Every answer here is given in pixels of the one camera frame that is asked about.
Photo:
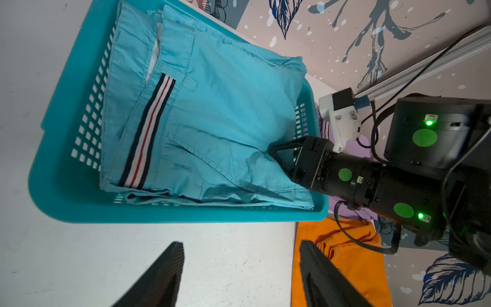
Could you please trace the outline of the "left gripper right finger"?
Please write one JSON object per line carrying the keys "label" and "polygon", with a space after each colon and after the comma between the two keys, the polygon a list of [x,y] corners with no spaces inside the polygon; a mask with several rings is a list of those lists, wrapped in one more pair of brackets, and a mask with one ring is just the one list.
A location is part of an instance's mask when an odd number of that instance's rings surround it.
{"label": "left gripper right finger", "polygon": [[371,306],[317,246],[308,240],[300,245],[300,272],[308,306]]}

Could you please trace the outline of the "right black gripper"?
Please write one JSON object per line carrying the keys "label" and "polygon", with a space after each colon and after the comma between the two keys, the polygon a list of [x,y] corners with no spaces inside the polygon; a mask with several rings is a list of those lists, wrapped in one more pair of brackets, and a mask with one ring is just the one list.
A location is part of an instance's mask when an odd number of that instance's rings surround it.
{"label": "right black gripper", "polygon": [[380,201],[382,165],[365,157],[332,151],[327,139],[305,136],[271,145],[268,154],[290,179],[311,191],[335,196],[349,206],[372,208]]}

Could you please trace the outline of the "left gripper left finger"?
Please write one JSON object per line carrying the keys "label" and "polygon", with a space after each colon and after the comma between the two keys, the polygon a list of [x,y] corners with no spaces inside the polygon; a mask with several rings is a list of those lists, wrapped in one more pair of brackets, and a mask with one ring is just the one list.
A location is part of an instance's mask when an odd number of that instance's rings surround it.
{"label": "left gripper left finger", "polygon": [[184,261],[184,245],[171,243],[114,305],[175,306]]}

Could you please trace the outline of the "orange pants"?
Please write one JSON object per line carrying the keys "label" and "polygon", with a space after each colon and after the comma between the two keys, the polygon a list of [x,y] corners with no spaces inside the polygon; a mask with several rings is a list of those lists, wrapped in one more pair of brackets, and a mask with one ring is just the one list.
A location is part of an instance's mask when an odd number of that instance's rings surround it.
{"label": "orange pants", "polygon": [[381,247],[381,236],[369,221],[340,220],[337,225],[331,217],[323,221],[301,222],[297,225],[292,267],[292,306],[306,306],[303,281],[300,273],[300,244],[310,240],[342,275],[372,306],[392,306],[386,280],[384,257],[353,243],[342,232],[354,239]]}

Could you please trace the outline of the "teal pants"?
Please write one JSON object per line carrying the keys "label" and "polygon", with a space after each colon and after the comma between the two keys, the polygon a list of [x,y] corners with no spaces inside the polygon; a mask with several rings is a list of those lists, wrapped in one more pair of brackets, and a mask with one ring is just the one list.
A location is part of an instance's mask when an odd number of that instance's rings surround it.
{"label": "teal pants", "polygon": [[306,67],[165,6],[120,1],[102,111],[100,187],[136,205],[311,210],[269,147],[294,136]]}

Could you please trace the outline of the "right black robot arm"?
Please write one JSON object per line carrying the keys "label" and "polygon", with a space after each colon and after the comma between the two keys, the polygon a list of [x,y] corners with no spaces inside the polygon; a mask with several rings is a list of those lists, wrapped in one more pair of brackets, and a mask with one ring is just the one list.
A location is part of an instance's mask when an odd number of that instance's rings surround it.
{"label": "right black robot arm", "polygon": [[294,151],[281,162],[289,179],[334,196],[357,211],[367,208],[395,222],[394,254],[401,229],[415,245],[449,237],[448,251],[490,273],[490,101],[412,94],[380,114],[391,118],[384,160],[337,150],[328,139],[303,136],[270,148]]}

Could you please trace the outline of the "teal plastic basket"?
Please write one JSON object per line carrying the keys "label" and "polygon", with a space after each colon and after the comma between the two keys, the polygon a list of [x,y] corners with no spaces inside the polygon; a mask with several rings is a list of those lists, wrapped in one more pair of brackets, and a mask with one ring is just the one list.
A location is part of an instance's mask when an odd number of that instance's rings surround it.
{"label": "teal plastic basket", "polygon": [[42,122],[29,193],[47,216],[68,223],[257,223],[323,220],[329,199],[313,193],[312,210],[275,206],[132,205],[99,186],[101,110],[115,32],[116,1],[94,1]]}

